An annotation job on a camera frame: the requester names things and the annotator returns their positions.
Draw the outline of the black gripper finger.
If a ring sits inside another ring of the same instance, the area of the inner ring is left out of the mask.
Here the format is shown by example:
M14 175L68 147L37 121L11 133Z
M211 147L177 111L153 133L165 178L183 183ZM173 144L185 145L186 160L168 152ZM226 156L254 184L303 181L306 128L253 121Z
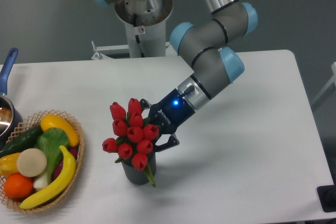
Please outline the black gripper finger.
M141 99L140 100L140 105L141 105L141 108L142 108L142 113L144 114L146 112L147 115L150 114L150 108L152 106L152 104L147 101L146 99Z
M161 136L162 135L159 135L158 137L156 137L153 140L153 152L155 152L155 153L162 152L164 150L168 150L168 149L173 148L175 146L178 146L180 144L180 141L177 139L176 134L173 133L169 136L166 143L161 144L161 145L157 145L156 143L158 142L158 140L160 139Z

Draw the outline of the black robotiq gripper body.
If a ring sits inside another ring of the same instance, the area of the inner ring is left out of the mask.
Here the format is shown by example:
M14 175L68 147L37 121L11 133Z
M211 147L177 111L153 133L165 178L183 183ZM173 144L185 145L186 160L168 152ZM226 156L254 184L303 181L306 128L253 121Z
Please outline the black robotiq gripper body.
M177 89L150 107L150 124L160 126L160 134L173 134L195 110L182 98Z

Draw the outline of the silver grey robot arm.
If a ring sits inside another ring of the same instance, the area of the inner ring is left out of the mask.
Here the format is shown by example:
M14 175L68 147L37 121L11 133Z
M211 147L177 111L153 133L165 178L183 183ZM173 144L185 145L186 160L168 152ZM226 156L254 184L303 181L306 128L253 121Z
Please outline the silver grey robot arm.
M114 5L125 25L129 55L132 58L164 56L170 44L193 70L186 80L157 104L142 100L152 124L165 144L155 145L160 152L177 146L177 128L197 110L232 84L245 70L241 59L228 43L246 36L258 24L256 10L239 0L205 0L212 19L200 27L184 22L166 35L172 0L95 0L101 6Z

